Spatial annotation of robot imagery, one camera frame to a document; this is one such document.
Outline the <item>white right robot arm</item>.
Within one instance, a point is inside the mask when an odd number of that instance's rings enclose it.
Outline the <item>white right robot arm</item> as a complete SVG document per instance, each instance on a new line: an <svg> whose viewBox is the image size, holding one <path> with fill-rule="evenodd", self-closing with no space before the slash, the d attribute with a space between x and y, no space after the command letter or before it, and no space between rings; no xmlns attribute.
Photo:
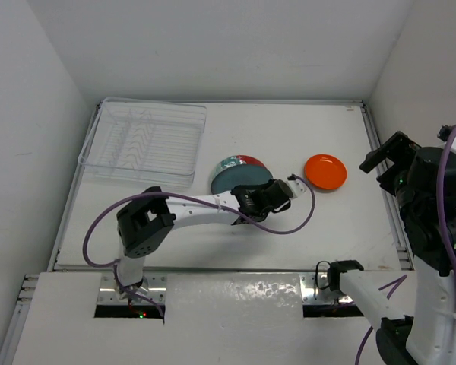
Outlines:
<svg viewBox="0 0 456 365"><path fill-rule="evenodd" d="M422 147L397 132L368 153L360 169L383 160L378 178L397 199L413 253L413 315L393 307L354 260L332 262L328 289L348 296L375 332L386 364L456 364L456 125L443 126L440 147Z"/></svg>

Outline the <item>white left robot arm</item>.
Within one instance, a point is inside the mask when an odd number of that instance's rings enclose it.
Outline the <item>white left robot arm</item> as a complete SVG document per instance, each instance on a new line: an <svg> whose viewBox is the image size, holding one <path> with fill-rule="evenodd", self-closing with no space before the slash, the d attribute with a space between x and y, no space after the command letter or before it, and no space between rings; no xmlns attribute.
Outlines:
<svg viewBox="0 0 456 365"><path fill-rule="evenodd" d="M167 235L202 224L256 224L270 213L285 211L304 188L293 180L271 179L262 185L237 186L214 195L182 197L159 187L129 202L117 214L122 254L117 264L119 282L131 289L143 281L145 257L154 253Z"/></svg>

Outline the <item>dark green rimmed plate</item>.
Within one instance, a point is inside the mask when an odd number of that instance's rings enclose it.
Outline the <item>dark green rimmed plate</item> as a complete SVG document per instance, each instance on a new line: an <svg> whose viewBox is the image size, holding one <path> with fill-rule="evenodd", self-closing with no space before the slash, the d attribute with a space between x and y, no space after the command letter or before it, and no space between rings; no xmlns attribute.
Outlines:
<svg viewBox="0 0 456 365"><path fill-rule="evenodd" d="M210 190L212 194L218 194L230 191L236 186L265 184L272 178L271 172L259 165L218 166L211 174Z"/></svg>

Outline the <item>red plate with teal flower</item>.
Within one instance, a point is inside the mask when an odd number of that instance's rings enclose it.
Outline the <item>red plate with teal flower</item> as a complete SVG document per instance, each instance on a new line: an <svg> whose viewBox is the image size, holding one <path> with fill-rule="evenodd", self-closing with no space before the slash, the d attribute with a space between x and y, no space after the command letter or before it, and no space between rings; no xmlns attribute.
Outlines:
<svg viewBox="0 0 456 365"><path fill-rule="evenodd" d="M249 156L249 155L244 155L244 154L238 154L238 155L233 155L229 156L225 159L223 159L221 162L219 162L215 168L213 169L211 173L211 177L214 178L221 174L224 170L227 170L229 168L233 168L236 166L241 166L241 165L252 165L252 166L258 166L258 167L265 167L265 165L257 158Z"/></svg>

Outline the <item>orange plastic plate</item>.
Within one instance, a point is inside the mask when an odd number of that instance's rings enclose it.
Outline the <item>orange plastic plate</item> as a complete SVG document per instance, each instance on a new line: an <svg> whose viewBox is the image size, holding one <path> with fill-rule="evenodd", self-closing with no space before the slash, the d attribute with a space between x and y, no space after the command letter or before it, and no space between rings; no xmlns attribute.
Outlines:
<svg viewBox="0 0 456 365"><path fill-rule="evenodd" d="M330 154L316 154L305 163L306 179L316 188L323 190L339 189L347 180L344 164Z"/></svg>

